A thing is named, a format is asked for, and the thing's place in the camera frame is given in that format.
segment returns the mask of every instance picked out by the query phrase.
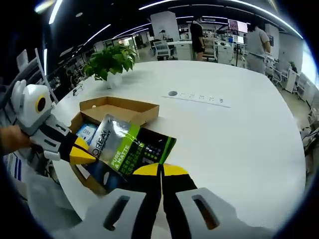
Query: person's hand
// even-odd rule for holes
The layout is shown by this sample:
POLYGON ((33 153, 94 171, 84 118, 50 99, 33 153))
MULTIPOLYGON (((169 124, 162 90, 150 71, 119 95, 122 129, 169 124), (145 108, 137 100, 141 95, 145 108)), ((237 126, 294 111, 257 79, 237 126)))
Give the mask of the person's hand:
POLYGON ((3 154, 8 154, 15 152, 18 149, 31 146, 29 137, 24 134, 17 125, 0 128, 0 137, 0 142, 4 150, 3 154))

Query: desk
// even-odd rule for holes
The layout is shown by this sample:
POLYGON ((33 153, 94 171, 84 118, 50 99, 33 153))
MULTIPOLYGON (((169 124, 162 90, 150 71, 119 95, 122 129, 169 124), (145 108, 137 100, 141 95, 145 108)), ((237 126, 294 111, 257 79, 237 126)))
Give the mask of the desk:
POLYGON ((181 45, 181 44, 192 44, 192 41, 170 41, 170 42, 167 42, 167 44, 169 46, 171 45, 181 45))
POLYGON ((234 48, 231 43, 221 41, 215 41, 215 47, 217 49, 217 61, 218 63, 231 65, 231 61, 234 57, 234 48))
POLYGON ((191 46, 192 41, 172 41, 167 44, 169 46, 176 46, 177 58, 179 60, 191 61, 194 59, 194 52, 191 46))
MULTIPOLYGON (((230 203, 240 220, 277 229, 298 205, 306 181, 303 145, 292 113, 266 76, 210 62, 160 61, 135 64, 118 89, 107 90, 92 77, 82 84, 79 95, 69 93, 53 110, 65 124, 79 112, 79 102, 91 98, 159 104, 159 117, 147 128, 177 138, 166 162, 185 168, 198 187, 230 203), (218 94, 231 108, 162 97, 169 91, 218 94)), ((53 164, 84 218, 97 196, 67 162, 53 164)))

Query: cardboard box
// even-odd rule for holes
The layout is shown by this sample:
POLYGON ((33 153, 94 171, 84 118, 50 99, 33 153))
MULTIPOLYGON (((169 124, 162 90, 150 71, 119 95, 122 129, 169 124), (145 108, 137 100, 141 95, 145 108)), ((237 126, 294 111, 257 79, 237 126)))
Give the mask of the cardboard box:
MULTIPOLYGON (((141 126, 158 117, 159 110, 159 105, 140 101, 115 97, 96 98, 80 102, 80 112, 73 118, 69 128, 73 133, 76 133, 84 123, 99 125, 107 114, 141 126)), ((86 179, 75 165, 71 164, 71 168, 85 187, 96 194, 106 194, 106 190, 92 176, 86 179)))

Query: potted plant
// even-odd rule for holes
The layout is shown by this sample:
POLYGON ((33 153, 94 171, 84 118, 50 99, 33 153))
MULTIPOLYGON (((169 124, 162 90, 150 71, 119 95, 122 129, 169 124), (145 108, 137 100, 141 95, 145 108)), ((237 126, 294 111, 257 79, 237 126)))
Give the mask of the potted plant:
POLYGON ((294 72, 298 73, 297 67, 295 66, 295 63, 294 63, 293 61, 290 61, 289 63, 290 63, 290 65, 291 65, 292 70, 293 70, 294 72))
POLYGON ((133 69, 136 53, 128 47, 116 45, 92 54, 84 66, 87 77, 95 75, 95 80, 108 82, 108 88, 118 86, 122 82, 123 69, 133 69))

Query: computer monitor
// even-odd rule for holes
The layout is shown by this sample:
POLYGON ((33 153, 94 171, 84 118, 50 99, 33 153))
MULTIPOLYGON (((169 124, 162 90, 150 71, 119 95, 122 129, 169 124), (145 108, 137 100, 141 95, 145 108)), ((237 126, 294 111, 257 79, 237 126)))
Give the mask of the computer monitor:
POLYGON ((243 36, 237 36, 233 35, 234 42, 239 44, 244 44, 244 37, 243 36))
POLYGON ((229 19, 228 25, 229 25, 230 30, 240 31, 240 32, 244 32, 244 33, 248 32, 247 23, 245 23, 245 22, 229 19))

